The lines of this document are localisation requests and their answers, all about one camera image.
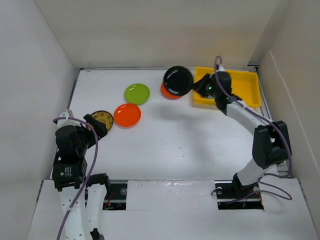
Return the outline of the black plate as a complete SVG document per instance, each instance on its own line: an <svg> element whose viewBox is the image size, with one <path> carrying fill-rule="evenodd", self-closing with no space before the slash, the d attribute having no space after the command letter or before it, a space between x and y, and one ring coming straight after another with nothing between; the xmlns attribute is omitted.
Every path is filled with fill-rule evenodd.
<svg viewBox="0 0 320 240"><path fill-rule="evenodd" d="M172 66L163 76L164 88L174 96L181 97L188 94L193 84L193 75L183 66Z"/></svg>

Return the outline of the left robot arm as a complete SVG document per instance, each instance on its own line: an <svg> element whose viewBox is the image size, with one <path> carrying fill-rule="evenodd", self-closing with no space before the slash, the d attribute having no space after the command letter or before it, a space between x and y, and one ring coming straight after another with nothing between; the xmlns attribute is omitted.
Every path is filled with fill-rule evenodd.
<svg viewBox="0 0 320 240"><path fill-rule="evenodd" d="M98 157L95 149L91 166L86 161L89 148L98 148L99 140L108 134L105 123L86 114L77 119L66 110L53 120L56 123L56 159L52 180L59 194L63 219L58 240L103 240L99 221L103 202L111 194L106 173L93 174Z"/></svg>

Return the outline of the orange plate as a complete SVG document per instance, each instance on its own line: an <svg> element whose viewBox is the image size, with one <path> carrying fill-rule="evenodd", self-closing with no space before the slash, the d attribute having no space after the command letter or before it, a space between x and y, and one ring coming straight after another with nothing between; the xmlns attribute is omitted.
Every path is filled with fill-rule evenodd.
<svg viewBox="0 0 320 240"><path fill-rule="evenodd" d="M173 95L169 91L167 91L167 89L165 88L164 83L162 83L161 86L160 86L160 92L161 92L161 94L162 94L162 96L164 98L169 99L169 100L178 100L178 99L181 98L181 96Z"/></svg>
<svg viewBox="0 0 320 240"><path fill-rule="evenodd" d="M142 116L140 108L133 103L124 103L116 108L113 114L115 123L122 128L136 125Z"/></svg>

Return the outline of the green plate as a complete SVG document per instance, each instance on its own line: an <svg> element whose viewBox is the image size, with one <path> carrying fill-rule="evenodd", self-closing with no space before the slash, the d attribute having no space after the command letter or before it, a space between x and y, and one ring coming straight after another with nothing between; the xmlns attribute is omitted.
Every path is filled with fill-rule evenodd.
<svg viewBox="0 0 320 240"><path fill-rule="evenodd" d="M150 97L150 89L142 83L129 85L124 91L124 98L128 103L135 105L144 104Z"/></svg>

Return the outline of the brown yellow plate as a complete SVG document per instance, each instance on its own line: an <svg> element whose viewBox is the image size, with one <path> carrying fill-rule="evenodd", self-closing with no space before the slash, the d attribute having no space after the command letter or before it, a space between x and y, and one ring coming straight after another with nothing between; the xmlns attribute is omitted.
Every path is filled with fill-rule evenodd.
<svg viewBox="0 0 320 240"><path fill-rule="evenodd" d="M108 111L98 110L90 114L90 116L98 122L104 123L107 131L109 131L114 124L114 118L112 114Z"/></svg>

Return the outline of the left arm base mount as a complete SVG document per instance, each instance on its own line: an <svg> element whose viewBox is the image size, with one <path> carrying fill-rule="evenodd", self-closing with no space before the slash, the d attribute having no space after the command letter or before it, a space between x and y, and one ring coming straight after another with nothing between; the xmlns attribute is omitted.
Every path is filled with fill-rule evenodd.
<svg viewBox="0 0 320 240"><path fill-rule="evenodd" d="M111 181L102 203L104 211L124 211L127 207L127 181Z"/></svg>

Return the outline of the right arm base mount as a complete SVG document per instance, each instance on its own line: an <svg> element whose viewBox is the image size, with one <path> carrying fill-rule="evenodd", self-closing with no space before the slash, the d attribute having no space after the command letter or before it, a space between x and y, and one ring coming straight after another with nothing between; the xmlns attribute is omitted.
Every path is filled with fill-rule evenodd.
<svg viewBox="0 0 320 240"><path fill-rule="evenodd" d="M216 197L218 210L263 210L263 201L254 188L258 183L235 187L232 180L217 180L214 182L214 190L211 192Z"/></svg>

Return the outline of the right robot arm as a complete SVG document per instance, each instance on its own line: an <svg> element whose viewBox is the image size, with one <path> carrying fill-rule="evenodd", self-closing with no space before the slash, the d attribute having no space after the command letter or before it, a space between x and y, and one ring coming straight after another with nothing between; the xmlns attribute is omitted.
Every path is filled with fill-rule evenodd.
<svg viewBox="0 0 320 240"><path fill-rule="evenodd" d="M238 198L259 193L255 186L268 169L284 161L292 161L292 150L287 125L272 121L255 112L232 93L232 79L228 72L205 74L193 83L192 89L202 97L211 97L216 107L226 116L236 120L253 136L252 159L232 179L231 191Z"/></svg>

